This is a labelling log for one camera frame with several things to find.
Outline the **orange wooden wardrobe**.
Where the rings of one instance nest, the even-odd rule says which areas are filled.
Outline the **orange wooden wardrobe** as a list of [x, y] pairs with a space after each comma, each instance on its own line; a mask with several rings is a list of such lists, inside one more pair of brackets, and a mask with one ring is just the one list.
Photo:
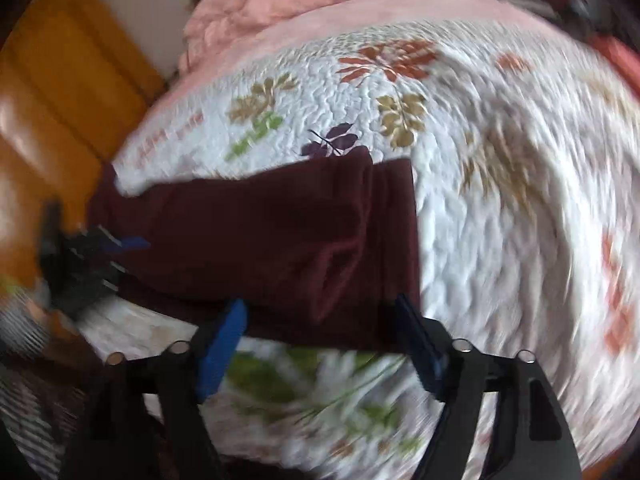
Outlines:
[[43, 204], [73, 231], [165, 81], [102, 0], [32, 0], [1, 49], [1, 278], [32, 286]]

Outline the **pink bed sheet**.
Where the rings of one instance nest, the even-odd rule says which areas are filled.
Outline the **pink bed sheet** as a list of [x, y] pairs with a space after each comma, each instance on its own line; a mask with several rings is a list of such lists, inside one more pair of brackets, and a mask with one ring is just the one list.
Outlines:
[[234, 36], [224, 48], [212, 47], [151, 108], [159, 112], [235, 67], [311, 40], [369, 26], [427, 20], [498, 23], [552, 38], [564, 34], [534, 14], [499, 0], [348, 0], [322, 6], [270, 26]]

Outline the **maroon pants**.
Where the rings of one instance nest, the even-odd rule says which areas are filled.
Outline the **maroon pants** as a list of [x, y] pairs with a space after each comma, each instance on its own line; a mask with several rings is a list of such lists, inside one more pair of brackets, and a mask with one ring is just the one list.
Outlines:
[[401, 352], [394, 302], [420, 298], [411, 162], [375, 162], [365, 148], [137, 197], [107, 169], [88, 220], [145, 241], [118, 257], [120, 296], [192, 324], [239, 299], [252, 337]]

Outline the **floral quilted bedspread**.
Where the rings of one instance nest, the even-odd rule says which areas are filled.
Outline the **floral quilted bedspread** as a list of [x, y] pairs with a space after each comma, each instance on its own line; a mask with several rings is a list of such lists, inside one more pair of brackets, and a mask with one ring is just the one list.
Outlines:
[[[156, 113], [117, 191], [365, 148], [411, 162], [420, 298], [483, 352], [536, 356], [580, 463], [639, 418], [639, 104], [592, 49], [499, 24], [369, 26], [256, 58]], [[400, 352], [240, 342], [204, 408], [228, 455], [408, 479], [440, 412]]]

